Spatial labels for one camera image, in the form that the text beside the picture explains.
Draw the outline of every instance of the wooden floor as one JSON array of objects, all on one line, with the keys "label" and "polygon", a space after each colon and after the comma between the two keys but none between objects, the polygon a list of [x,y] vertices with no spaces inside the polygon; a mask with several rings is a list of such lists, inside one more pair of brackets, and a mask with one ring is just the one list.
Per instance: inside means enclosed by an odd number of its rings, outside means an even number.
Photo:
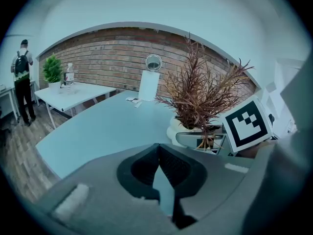
[{"label": "wooden floor", "polygon": [[[35,145],[53,131],[46,106],[34,104],[36,120],[29,127],[23,120],[16,123],[14,116],[4,119],[2,129],[9,128],[6,133],[6,146],[0,147],[0,165],[11,180],[13,187],[23,197],[35,202],[59,179],[47,167],[37,152]],[[67,118],[51,111],[56,126]]]}]

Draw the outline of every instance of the black pants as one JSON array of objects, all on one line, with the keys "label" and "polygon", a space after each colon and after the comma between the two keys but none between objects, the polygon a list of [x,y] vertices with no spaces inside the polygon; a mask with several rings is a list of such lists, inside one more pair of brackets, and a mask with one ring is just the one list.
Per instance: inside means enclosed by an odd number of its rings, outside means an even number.
[{"label": "black pants", "polygon": [[33,104],[31,102],[31,92],[30,92],[30,80],[25,79],[19,83],[15,83],[15,93],[16,98],[18,99],[18,104],[20,108],[21,116],[25,123],[28,123],[28,116],[24,106],[24,97],[27,103],[28,112],[31,118],[35,117]]}]

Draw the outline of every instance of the brown plant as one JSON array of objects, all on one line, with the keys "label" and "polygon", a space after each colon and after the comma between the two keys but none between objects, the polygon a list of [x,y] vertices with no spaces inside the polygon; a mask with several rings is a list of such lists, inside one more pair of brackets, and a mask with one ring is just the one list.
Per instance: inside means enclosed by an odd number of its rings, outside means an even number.
[{"label": "brown plant", "polygon": [[202,130],[204,147],[209,143],[208,134],[212,118],[234,107],[243,98],[238,86],[248,79],[244,71],[249,62],[239,66],[228,64],[227,74],[214,74],[206,62],[205,47],[198,42],[186,39],[188,54],[178,72],[170,71],[164,76],[166,92],[170,100],[157,96],[158,103],[173,107],[177,119],[187,129]]}]

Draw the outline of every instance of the black backpack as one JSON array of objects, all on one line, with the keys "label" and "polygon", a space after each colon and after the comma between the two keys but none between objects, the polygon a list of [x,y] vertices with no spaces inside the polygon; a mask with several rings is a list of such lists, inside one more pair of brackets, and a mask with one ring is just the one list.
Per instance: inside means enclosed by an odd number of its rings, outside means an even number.
[{"label": "black backpack", "polygon": [[26,57],[27,53],[28,50],[24,55],[20,56],[20,52],[18,51],[18,58],[15,62],[15,76],[17,76],[19,72],[23,73],[24,71],[29,71],[28,59]]}]

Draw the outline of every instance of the plant pot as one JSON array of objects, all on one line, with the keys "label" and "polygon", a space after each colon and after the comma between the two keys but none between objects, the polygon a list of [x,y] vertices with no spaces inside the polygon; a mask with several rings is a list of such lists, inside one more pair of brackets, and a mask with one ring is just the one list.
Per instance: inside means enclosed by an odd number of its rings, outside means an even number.
[{"label": "plant pot", "polygon": [[170,126],[166,130],[166,135],[172,141],[172,144],[180,147],[185,147],[184,145],[181,145],[180,143],[177,142],[176,134],[179,132],[200,132],[200,131],[201,130],[198,128],[194,128],[191,130],[187,129],[181,124],[181,122],[178,119],[172,117],[170,120]]},{"label": "plant pot", "polygon": [[61,82],[49,83],[49,89],[53,94],[60,93]]}]

